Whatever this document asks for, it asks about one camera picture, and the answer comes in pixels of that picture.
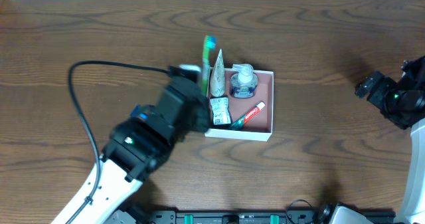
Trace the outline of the green white soap packet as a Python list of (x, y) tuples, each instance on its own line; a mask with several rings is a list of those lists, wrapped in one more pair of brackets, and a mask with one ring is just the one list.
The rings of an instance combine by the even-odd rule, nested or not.
[(228, 97), (211, 98), (212, 122), (215, 126), (231, 123)]

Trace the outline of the white shampoo tube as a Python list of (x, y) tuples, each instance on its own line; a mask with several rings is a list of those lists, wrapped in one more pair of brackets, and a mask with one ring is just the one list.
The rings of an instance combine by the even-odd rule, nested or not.
[(210, 95), (213, 97), (221, 97), (225, 93), (226, 78), (222, 50), (219, 50), (215, 65), (212, 69), (209, 87)]

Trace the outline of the blue disposable razor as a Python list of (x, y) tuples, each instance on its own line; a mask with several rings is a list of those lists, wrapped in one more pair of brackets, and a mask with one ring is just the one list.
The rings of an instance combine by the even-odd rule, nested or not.
[(133, 117), (137, 117), (139, 115), (139, 112), (141, 110), (141, 105), (138, 104), (130, 113), (129, 117), (133, 118)]

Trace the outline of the red green toothpaste tube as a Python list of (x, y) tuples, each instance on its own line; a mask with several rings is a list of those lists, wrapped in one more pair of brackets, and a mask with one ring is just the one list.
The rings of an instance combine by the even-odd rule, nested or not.
[(237, 121), (233, 122), (228, 129), (229, 130), (241, 130), (245, 124), (247, 124), (255, 115), (257, 115), (261, 110), (265, 107), (264, 102), (260, 102), (255, 107), (253, 107), (250, 111), (241, 116)]

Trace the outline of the clear spray bottle blue liquid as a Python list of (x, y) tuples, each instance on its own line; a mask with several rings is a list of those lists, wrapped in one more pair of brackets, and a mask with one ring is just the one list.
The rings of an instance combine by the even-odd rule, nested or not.
[(233, 70), (237, 73), (233, 74), (230, 79), (231, 96), (235, 98), (251, 98), (258, 85), (258, 77), (254, 73), (254, 69), (250, 64), (233, 64)]

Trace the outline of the green white toothbrush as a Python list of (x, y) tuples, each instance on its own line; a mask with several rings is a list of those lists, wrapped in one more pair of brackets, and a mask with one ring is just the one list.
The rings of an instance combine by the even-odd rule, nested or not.
[(207, 88), (209, 83), (209, 72), (210, 72), (210, 62), (209, 62), (209, 53), (211, 50), (216, 47), (216, 38), (207, 35), (204, 38), (203, 42), (203, 53), (202, 53), (202, 72), (201, 72), (201, 89), (203, 94), (207, 94)]

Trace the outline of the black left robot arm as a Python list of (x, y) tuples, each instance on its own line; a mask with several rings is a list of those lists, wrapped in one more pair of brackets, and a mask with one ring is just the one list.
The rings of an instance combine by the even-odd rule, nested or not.
[(209, 129), (209, 102), (199, 86), (174, 76), (155, 106), (137, 107), (109, 142), (54, 223), (104, 223), (171, 155), (189, 132)]

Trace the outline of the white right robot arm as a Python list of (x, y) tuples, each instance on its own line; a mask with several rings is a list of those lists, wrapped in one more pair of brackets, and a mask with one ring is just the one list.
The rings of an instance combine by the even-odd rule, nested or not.
[(410, 129), (412, 153), (402, 205), (396, 223), (424, 222), (424, 57), (404, 61), (399, 81), (379, 71), (370, 73), (355, 87), (398, 128)]

